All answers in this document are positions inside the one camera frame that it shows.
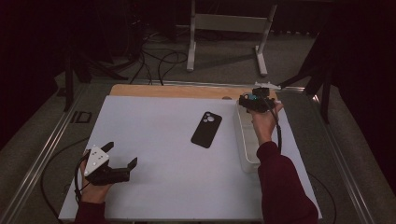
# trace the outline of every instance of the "person's left hand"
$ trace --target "person's left hand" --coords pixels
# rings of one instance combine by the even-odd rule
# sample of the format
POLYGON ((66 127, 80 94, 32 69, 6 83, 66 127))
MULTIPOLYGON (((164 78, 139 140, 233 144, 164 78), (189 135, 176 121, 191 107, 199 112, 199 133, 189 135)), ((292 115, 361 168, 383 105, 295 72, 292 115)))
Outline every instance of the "person's left hand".
POLYGON ((106 199, 107 192, 113 185, 95 186, 93 184, 89 184, 89 181, 84 176, 86 166, 87 161, 83 161, 79 166, 79 170, 81 171, 82 176, 83 188, 83 190, 81 191, 81 201, 85 203, 103 203, 106 199))

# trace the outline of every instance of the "metal stand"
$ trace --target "metal stand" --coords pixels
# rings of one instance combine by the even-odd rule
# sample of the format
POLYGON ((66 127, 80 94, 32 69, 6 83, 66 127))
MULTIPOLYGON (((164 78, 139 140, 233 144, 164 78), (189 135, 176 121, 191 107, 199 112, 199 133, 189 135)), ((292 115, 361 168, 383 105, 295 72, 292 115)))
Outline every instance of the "metal stand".
POLYGON ((262 34, 262 42, 256 46, 255 52, 257 62, 260 68, 260 75, 267 76, 267 68, 265 66, 264 56, 262 51, 267 40, 273 18, 276 12, 276 6, 272 5, 270 13, 267 18, 253 18, 253 17, 237 17, 224 15, 209 15, 195 13, 195 0, 191 0, 191 36, 189 56, 187 60, 187 71, 194 70, 195 61, 195 47, 194 40, 195 30, 218 30, 218 31, 235 31, 235 32, 249 32, 262 34))

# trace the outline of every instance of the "gray carpet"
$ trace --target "gray carpet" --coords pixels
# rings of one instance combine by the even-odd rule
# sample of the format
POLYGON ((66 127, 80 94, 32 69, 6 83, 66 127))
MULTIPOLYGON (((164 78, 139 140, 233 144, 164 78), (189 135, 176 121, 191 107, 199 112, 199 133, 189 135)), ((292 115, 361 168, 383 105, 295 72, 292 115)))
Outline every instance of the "gray carpet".
MULTIPOLYGON (((182 36, 177 43, 163 41, 160 36, 158 38, 154 36, 151 40, 145 49, 160 58, 169 51, 157 50, 157 48, 187 52, 189 44, 186 36, 182 36)), ((249 35, 244 40, 198 40, 195 70, 189 73, 186 71, 186 63, 177 64, 166 74, 164 80, 220 84, 252 84, 255 81, 279 83, 297 74, 314 43, 314 39, 308 36, 270 35, 264 49, 269 74, 268 77, 260 77, 255 56, 252 54, 253 47, 259 41, 260 37, 257 35, 249 35)), ((168 61, 176 59, 175 55, 166 58, 168 61)), ((149 76, 158 79, 159 62, 146 55, 149 69, 144 68, 141 71, 136 83, 149 83, 149 76)), ((163 64, 162 74, 170 66, 170 64, 163 64)), ((138 67, 134 65, 120 74, 132 77, 138 67)), ((59 75, 57 79, 59 85, 62 86, 64 75, 59 75)), ((307 79, 304 79, 293 86, 303 87, 306 82, 307 79)), ((92 84, 76 83, 76 91, 84 91, 73 111, 90 112, 92 119, 89 123, 68 123, 54 153, 60 152, 63 148, 91 134, 101 105, 115 83, 120 82, 100 76, 95 77, 92 84)), ((330 126, 324 125, 318 119, 316 106, 312 105, 311 99, 304 94, 282 91, 278 97, 285 104, 290 126, 306 170, 311 174, 311 183, 323 214, 323 219, 319 223, 333 223, 335 216, 336 223, 361 223, 359 213, 356 212, 356 207, 350 199, 345 181, 340 175, 340 168, 332 154, 332 142, 329 140, 328 129, 332 130, 375 223, 396 223, 395 196, 380 173, 370 148, 336 88, 332 87, 329 108, 330 126)), ((2 170, 0 211, 2 215, 32 162, 64 114, 63 108, 64 98, 52 96, 0 151, 0 169, 2 170)), ((64 193, 74 175, 74 166, 85 144, 86 142, 83 141, 61 152, 60 156, 51 162, 45 174, 45 191, 58 212, 63 204, 64 193)), ((15 223, 56 223, 56 219, 44 203, 38 183, 39 181, 26 203, 23 203, 24 206, 14 219, 15 223)))

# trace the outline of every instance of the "metal leg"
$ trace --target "metal leg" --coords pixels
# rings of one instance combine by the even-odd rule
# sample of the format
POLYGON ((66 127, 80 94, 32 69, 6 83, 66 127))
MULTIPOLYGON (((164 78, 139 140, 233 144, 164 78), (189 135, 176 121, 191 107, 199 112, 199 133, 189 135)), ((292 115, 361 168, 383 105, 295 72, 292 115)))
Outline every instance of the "metal leg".
POLYGON ((195 0, 191 0, 191 25, 190 25, 190 47, 189 55, 187 58, 187 71, 192 72, 194 70, 195 61, 195 0))
POLYGON ((276 7, 277 7, 277 5, 273 5, 271 7, 270 14, 268 15, 267 21, 265 22, 265 25, 264 25, 264 31, 262 33, 262 42, 260 43, 259 46, 256 46, 257 63, 259 65, 260 75, 262 77, 266 77, 268 74, 267 67, 265 66, 264 56, 262 55, 262 52, 264 50, 264 45, 265 45, 265 42, 267 41, 268 34, 270 33, 270 29, 271 29, 274 15, 275 15, 276 7))

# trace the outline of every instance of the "hand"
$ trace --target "hand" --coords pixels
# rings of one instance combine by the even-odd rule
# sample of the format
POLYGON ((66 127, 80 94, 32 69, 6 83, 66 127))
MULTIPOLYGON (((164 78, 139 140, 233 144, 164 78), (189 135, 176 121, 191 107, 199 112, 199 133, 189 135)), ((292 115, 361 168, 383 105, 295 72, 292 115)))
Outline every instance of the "hand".
MULTIPOLYGON (((274 114, 277 116, 278 112, 283 108, 281 103, 276 103, 273 109, 274 114)), ((272 132, 276 126, 276 121, 274 116, 270 111, 265 113, 256 112, 253 110, 248 111, 252 117, 252 123, 254 131, 256 132, 257 138, 259 140, 259 146, 265 142, 272 141, 272 132)))
POLYGON ((83 190, 81 191, 81 201, 85 203, 103 203, 106 199, 107 192, 110 190, 112 185, 95 186, 93 184, 89 184, 89 181, 84 175, 86 166, 87 161, 83 161, 79 166, 83 187, 83 190))

